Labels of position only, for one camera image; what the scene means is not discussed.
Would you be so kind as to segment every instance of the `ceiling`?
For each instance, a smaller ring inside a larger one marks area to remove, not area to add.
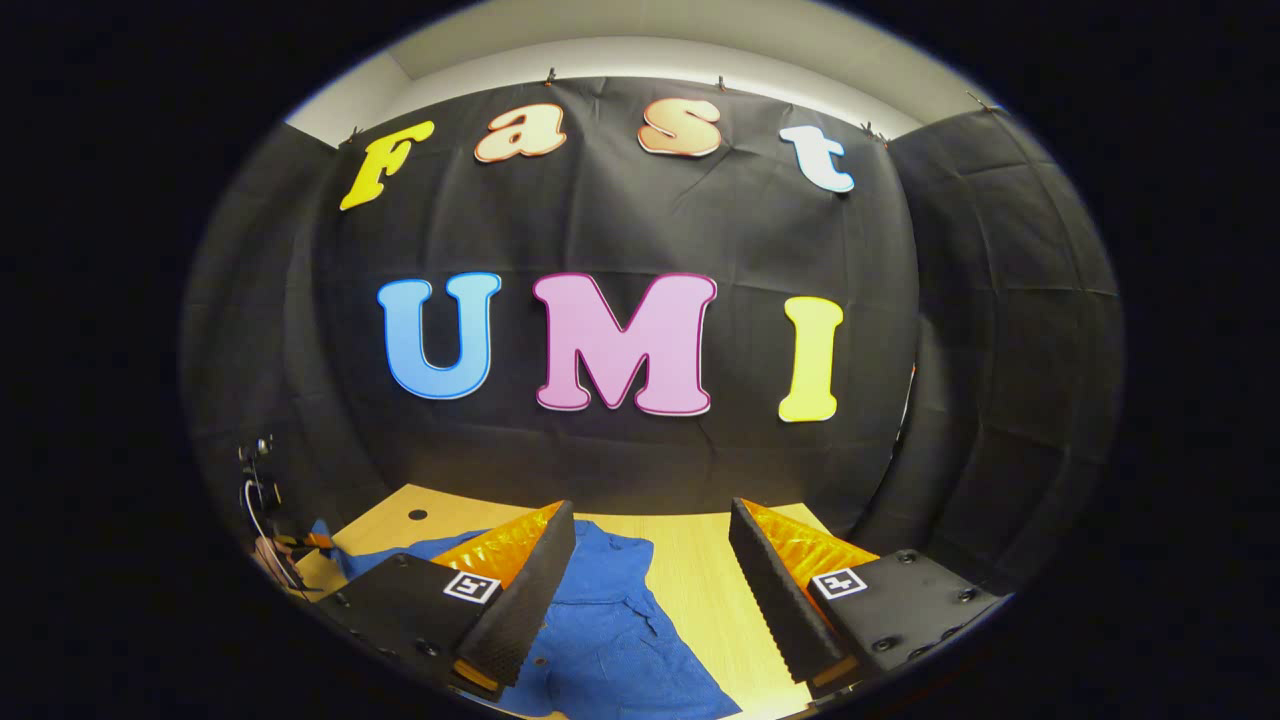
[[[820,73],[932,123],[975,108],[975,83],[844,10],[808,0],[489,0],[415,32],[388,53],[410,79],[541,42],[645,36],[764,55]]]

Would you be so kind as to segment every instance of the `blue cloth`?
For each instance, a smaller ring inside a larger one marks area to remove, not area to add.
[[[332,555],[353,580],[397,552],[430,560],[484,532]],[[520,680],[486,705],[535,717],[559,710],[571,720],[716,720],[739,712],[645,587],[653,543],[586,520],[575,521],[575,533],[573,555]]]

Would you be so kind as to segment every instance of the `table surface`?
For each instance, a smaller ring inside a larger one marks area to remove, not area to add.
[[[425,510],[428,515],[411,520],[412,510]],[[333,538],[348,553],[365,555],[493,528],[530,510],[404,486]],[[826,532],[803,503],[772,510]],[[701,515],[575,512],[573,516],[591,520],[608,533],[653,542],[653,564],[645,583],[681,639],[698,655],[721,689],[742,708],[731,716],[733,720],[776,720],[809,705],[808,688],[791,682],[728,544],[727,511]],[[338,565],[319,552],[298,560],[298,570],[308,585],[324,591],[308,593],[312,600],[346,584]],[[547,717],[559,720],[564,715],[554,712]]]

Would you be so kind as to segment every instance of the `blue letter u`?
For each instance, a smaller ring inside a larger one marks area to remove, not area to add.
[[[489,377],[489,299],[502,290],[493,273],[453,275],[444,292],[458,301],[458,361],[436,368],[426,361],[422,304],[431,297],[426,281],[397,281],[378,291],[387,315],[387,363],[404,389],[429,400],[456,400]]]

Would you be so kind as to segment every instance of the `pink letter m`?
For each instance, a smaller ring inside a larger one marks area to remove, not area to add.
[[[636,407],[652,415],[710,409],[701,387],[703,315],[716,299],[716,281],[691,273],[654,278],[626,329],[590,275],[547,275],[534,283],[534,297],[547,305],[547,384],[538,389],[543,407],[572,411],[591,404],[577,382],[581,356],[611,410],[622,405],[645,360],[649,380],[636,393]]]

